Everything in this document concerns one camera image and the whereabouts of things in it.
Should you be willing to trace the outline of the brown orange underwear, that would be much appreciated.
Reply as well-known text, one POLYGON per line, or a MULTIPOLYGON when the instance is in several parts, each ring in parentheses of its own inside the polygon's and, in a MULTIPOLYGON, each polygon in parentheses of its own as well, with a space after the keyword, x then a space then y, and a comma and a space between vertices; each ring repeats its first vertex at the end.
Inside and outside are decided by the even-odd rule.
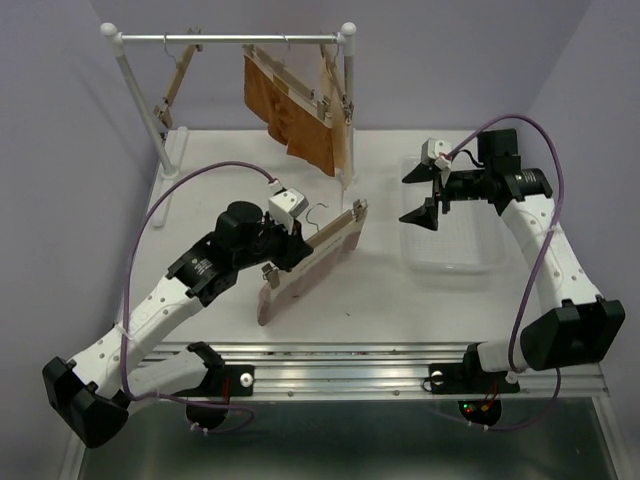
POLYGON ((331 129, 248 56, 244 57, 244 102, 266 124, 268 134, 286 147, 287 155, 335 175, 331 129))

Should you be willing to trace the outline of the beige clip hanger brown underwear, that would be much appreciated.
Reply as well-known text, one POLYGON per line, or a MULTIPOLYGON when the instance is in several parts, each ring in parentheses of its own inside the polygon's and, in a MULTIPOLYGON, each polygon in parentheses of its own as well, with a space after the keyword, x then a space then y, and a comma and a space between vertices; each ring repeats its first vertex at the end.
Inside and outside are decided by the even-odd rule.
POLYGON ((331 100, 296 74, 283 61, 277 60, 255 44, 242 46, 244 55, 244 102, 256 116, 266 122, 268 94, 279 92, 298 107, 315 117, 325 127, 332 127, 331 100))

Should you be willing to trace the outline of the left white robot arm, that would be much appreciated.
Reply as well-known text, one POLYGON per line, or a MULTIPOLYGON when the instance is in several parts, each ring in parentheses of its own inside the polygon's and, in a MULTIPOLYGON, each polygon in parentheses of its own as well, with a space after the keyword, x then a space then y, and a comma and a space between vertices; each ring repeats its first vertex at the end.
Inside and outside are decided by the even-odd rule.
POLYGON ((221 213, 213 231, 168 268, 156 287, 122 321, 69 360, 55 357, 43 368, 48 401, 88 448, 116 436, 129 416, 154 400, 183 403, 188 414, 211 408, 200 426, 219 428, 230 395, 249 396, 240 378, 250 366, 229 367, 204 342, 148 369, 140 362, 169 333, 233 287, 240 271, 270 262, 289 271, 313 249, 302 236, 298 216, 307 199, 294 191, 272 196, 268 209, 235 201, 221 213))

